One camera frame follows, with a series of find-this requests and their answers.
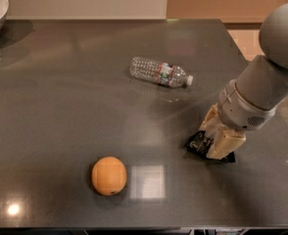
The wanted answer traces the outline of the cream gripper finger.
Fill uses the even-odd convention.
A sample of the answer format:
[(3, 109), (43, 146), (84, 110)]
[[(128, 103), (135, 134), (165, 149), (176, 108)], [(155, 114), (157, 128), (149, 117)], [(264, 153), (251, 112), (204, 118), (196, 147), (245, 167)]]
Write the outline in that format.
[(200, 129), (205, 132), (206, 137), (217, 138), (222, 128), (223, 123), (218, 114), (218, 106), (214, 104), (209, 108)]
[(213, 144), (206, 157), (208, 159), (221, 160), (238, 149), (245, 141), (245, 133), (232, 128), (220, 128), (215, 134)]

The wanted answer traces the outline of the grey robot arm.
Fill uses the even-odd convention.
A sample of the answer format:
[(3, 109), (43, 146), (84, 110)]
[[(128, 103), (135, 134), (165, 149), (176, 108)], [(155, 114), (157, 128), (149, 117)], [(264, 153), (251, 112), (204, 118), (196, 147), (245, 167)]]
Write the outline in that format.
[(288, 97), (288, 3), (274, 10), (259, 34), (263, 52), (219, 93), (203, 120), (197, 152), (220, 160), (260, 129)]

